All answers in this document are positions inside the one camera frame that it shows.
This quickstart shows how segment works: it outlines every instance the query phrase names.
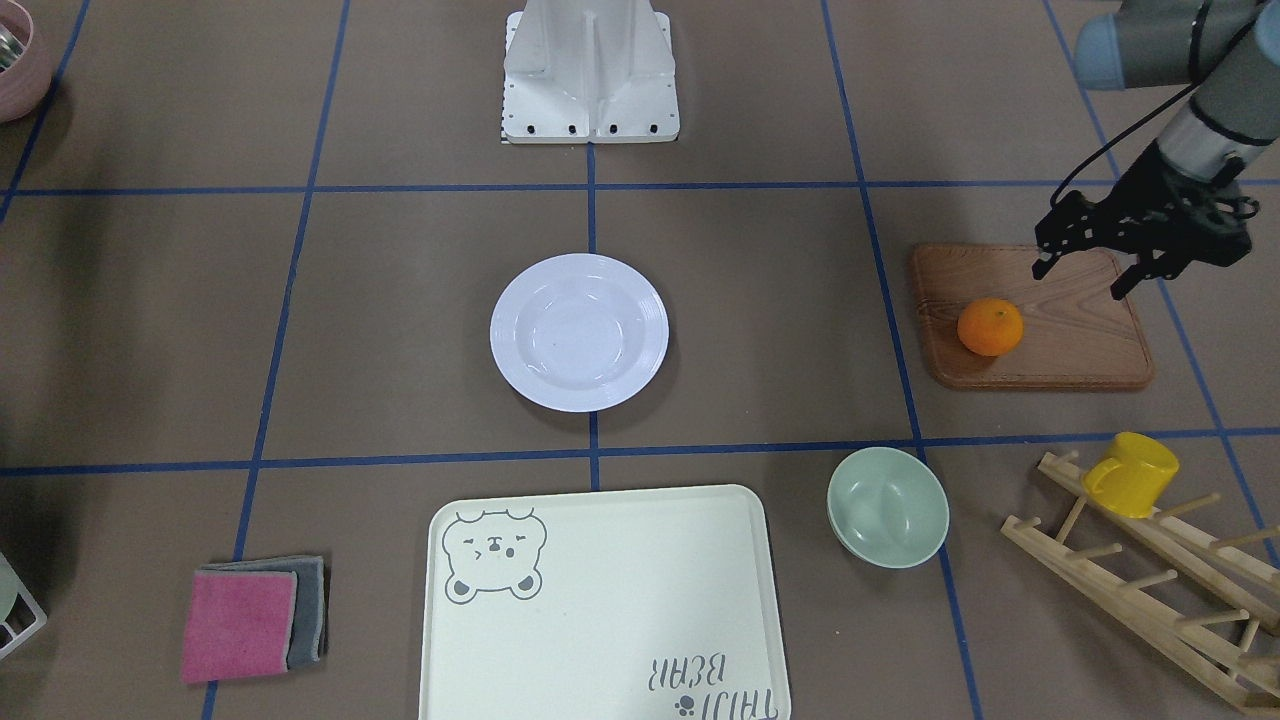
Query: tangerine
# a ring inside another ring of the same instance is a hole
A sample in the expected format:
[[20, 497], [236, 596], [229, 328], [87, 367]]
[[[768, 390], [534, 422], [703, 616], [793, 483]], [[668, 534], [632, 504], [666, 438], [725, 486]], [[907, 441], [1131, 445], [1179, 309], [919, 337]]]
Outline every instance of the tangerine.
[[970, 351], [997, 357], [1021, 342], [1023, 314], [1007, 300], [982, 297], [965, 305], [956, 323], [956, 334]]

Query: mint green bowl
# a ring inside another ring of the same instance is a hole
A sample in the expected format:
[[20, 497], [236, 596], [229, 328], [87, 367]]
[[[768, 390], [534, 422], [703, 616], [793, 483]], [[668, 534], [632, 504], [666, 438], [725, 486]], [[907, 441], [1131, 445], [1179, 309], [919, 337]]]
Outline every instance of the mint green bowl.
[[892, 447], [845, 457], [827, 487], [827, 518], [849, 552], [881, 568], [911, 568], [933, 557], [951, 524], [937, 475]]
[[13, 606], [18, 602], [18, 588], [20, 587], [22, 582], [18, 580], [18, 574], [0, 556], [0, 623], [9, 618], [9, 612], [13, 611]]

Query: mug handle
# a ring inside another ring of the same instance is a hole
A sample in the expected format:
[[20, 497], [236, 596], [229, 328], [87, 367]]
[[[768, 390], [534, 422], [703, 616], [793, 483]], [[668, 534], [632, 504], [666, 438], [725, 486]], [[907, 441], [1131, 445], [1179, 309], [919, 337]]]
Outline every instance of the mug handle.
[[1093, 469], [1084, 475], [1084, 482], [1082, 483], [1084, 486], [1084, 492], [1089, 495], [1098, 492], [1100, 486], [1102, 486], [1102, 480], [1123, 465], [1124, 462], [1116, 460], [1115, 457], [1103, 457], [1101, 462], [1094, 465]]

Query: pink bowl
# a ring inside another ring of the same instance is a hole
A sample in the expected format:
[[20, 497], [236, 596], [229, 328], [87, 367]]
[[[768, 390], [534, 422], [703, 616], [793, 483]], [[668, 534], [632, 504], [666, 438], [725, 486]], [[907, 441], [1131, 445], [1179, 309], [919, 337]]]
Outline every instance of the pink bowl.
[[40, 105], [54, 79], [54, 61], [26, 8], [0, 0], [0, 22], [27, 47], [13, 67], [0, 72], [0, 123], [6, 123]]

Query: white plate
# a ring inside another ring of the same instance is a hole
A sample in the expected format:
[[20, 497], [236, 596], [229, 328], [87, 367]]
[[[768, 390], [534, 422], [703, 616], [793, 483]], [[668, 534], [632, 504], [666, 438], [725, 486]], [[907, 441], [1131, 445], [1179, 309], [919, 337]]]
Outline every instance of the white plate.
[[463, 500], [428, 536], [420, 720], [791, 717], [751, 491]]
[[502, 377], [567, 413], [640, 392], [667, 354], [667, 309], [649, 281], [603, 255], [559, 255], [511, 281], [489, 323]]

